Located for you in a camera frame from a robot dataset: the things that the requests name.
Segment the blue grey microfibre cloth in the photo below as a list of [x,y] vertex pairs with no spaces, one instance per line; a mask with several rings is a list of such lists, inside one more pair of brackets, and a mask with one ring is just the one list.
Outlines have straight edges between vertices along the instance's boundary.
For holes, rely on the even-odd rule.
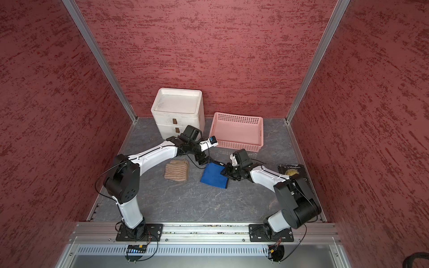
[[209,163],[208,167],[204,169],[200,182],[209,186],[214,186],[221,189],[226,189],[229,179],[222,175],[224,166]]

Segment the beige striped square dishcloth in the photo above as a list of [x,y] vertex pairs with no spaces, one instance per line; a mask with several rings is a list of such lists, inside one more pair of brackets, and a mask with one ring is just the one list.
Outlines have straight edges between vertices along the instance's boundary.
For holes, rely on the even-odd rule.
[[175,182],[185,182],[188,179],[189,162],[186,160],[172,160],[165,166],[164,177]]

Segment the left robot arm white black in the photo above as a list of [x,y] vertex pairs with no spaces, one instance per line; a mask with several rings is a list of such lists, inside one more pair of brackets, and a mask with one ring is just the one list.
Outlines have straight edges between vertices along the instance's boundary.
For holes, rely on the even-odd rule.
[[202,138],[202,131],[188,125],[179,136],[172,136],[151,149],[135,155],[115,156],[112,167],[103,175],[103,186],[120,211],[122,224],[130,231],[141,231],[145,219],[141,214],[137,194],[140,177],[158,164],[182,155],[193,155],[200,165],[210,162],[209,150],[218,145],[211,136]]

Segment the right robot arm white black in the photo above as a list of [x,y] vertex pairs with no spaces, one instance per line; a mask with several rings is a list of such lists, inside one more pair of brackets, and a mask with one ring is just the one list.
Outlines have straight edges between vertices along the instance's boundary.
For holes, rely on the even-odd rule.
[[275,193],[280,210],[264,221],[268,234],[298,229],[321,214],[320,204],[302,175],[269,170],[261,162],[251,159],[244,149],[232,153],[230,160],[222,175],[236,181],[248,180]]

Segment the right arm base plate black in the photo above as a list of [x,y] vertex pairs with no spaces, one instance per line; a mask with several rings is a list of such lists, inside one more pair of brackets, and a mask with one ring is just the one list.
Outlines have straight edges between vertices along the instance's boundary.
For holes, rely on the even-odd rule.
[[251,242],[293,242],[293,232],[291,228],[286,228],[280,232],[271,231],[267,224],[250,224],[249,237]]

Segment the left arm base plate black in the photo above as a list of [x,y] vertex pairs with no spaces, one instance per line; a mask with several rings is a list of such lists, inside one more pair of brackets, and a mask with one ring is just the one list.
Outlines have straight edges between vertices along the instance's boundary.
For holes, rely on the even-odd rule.
[[136,228],[131,229],[124,223],[117,230],[117,242],[159,242],[163,234],[163,224],[150,223],[139,224]]

